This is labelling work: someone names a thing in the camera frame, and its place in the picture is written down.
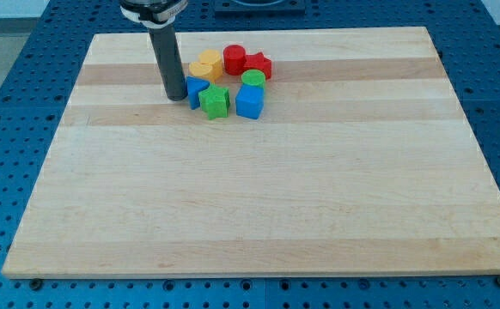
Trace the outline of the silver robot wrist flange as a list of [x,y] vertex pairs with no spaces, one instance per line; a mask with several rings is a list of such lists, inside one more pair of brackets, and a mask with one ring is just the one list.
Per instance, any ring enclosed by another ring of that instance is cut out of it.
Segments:
[[146,28],[164,28],[188,5],[188,0],[119,0],[122,15]]

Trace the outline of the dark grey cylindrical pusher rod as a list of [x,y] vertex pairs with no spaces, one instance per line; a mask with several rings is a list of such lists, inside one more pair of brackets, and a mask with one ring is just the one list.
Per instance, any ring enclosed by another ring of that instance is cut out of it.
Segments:
[[168,24],[162,28],[150,29],[149,36],[166,96],[173,101],[185,99],[186,77],[174,26]]

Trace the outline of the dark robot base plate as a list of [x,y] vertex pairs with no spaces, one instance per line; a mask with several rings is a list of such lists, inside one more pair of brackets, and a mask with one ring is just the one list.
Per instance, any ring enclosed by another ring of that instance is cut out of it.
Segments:
[[303,14],[307,0],[214,0],[215,15],[242,14]]

